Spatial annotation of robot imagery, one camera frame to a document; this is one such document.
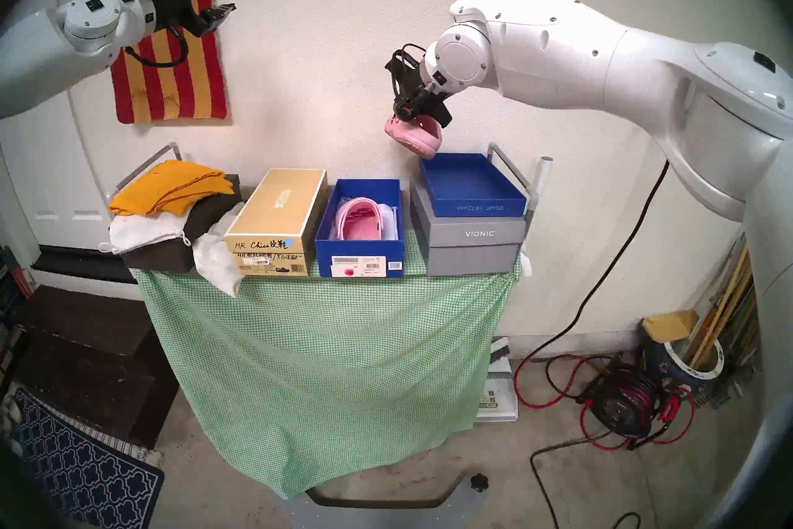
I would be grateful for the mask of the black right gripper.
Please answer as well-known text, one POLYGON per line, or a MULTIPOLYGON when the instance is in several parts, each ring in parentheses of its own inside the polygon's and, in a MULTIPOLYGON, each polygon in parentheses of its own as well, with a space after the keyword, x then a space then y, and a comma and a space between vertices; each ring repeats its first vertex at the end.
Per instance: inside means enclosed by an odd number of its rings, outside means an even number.
POLYGON ((395 50, 385 69, 389 72, 394 94, 393 115, 400 121, 414 119, 414 108, 424 108, 424 114, 432 117, 441 128, 446 128, 453 120, 445 106, 444 93, 426 90, 427 83, 420 73, 420 61, 407 51, 414 48, 422 53, 426 49, 416 44, 405 44, 395 50))

